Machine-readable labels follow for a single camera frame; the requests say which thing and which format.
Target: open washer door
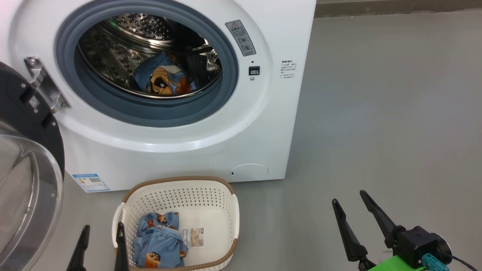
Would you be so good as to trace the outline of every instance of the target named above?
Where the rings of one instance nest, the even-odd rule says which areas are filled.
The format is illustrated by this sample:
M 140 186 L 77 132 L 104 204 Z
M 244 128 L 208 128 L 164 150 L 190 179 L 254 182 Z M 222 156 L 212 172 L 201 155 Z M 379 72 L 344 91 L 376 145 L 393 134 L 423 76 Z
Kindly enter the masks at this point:
M 62 137 L 44 98 L 0 62 L 0 270 L 29 270 L 57 224 Z

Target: gray rubber seal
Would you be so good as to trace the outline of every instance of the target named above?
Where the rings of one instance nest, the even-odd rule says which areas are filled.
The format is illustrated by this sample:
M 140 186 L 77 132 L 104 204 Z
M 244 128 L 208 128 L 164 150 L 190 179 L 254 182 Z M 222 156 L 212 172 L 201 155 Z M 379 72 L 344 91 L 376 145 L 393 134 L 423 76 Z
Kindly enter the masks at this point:
M 198 32 L 216 50 L 222 75 L 198 95 L 153 100 L 122 92 L 99 78 L 77 48 L 81 36 L 96 23 L 119 14 L 145 13 L 166 17 Z M 172 127 L 200 121 L 220 109 L 238 80 L 238 61 L 221 30 L 199 12 L 172 0 L 96 0 L 77 9 L 61 26 L 56 42 L 60 71 L 74 92 L 96 110 L 142 126 Z

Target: paper label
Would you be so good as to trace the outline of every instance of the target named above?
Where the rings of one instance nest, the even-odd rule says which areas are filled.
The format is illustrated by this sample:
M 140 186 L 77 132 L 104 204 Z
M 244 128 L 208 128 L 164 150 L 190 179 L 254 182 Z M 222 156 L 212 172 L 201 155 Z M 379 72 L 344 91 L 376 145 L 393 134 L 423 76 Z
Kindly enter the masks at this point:
M 293 60 L 281 61 L 280 79 L 295 77 L 296 63 Z
M 87 193 L 110 191 L 97 174 L 73 174 L 72 177 Z
M 204 246 L 204 228 L 184 229 L 181 233 L 188 248 Z

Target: small display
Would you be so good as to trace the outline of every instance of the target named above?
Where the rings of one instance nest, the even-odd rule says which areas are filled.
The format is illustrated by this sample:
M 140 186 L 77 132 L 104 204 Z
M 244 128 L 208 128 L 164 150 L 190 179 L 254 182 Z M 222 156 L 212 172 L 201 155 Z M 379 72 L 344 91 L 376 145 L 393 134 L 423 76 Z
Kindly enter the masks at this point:
M 259 66 L 249 67 L 249 75 L 259 75 Z

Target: perforated basket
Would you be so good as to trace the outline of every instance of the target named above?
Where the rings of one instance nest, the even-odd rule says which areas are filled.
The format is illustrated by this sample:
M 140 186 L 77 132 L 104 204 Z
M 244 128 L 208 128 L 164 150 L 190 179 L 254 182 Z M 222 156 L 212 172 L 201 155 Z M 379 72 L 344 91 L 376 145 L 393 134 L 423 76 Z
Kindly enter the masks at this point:
M 112 221 L 112 242 L 117 249 L 119 221 L 124 223 L 130 270 L 147 270 L 133 262 L 134 239 L 146 213 L 179 212 L 179 228 L 203 228 L 204 245 L 189 248 L 185 267 L 171 271 L 216 271 L 231 260 L 239 235 L 239 205 L 233 188 L 216 177 L 190 176 L 144 182 L 131 189 Z

